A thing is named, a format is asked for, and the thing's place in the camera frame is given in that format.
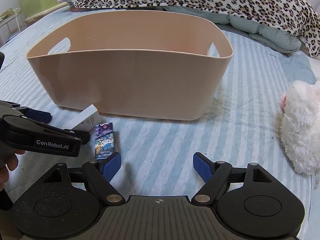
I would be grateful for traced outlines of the person's left hand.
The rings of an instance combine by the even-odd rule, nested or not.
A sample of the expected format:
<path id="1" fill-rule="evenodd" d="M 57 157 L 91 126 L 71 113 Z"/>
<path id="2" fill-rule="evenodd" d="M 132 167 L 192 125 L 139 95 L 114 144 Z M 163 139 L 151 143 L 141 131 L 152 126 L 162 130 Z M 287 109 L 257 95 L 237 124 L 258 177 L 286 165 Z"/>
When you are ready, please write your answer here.
<path id="1" fill-rule="evenodd" d="M 1 190 L 3 189 L 3 184 L 9 180 L 9 171 L 14 171 L 18 166 L 17 155 L 25 154 L 24 150 L 16 150 L 10 157 L 7 159 L 7 162 L 0 171 L 0 184 Z"/>

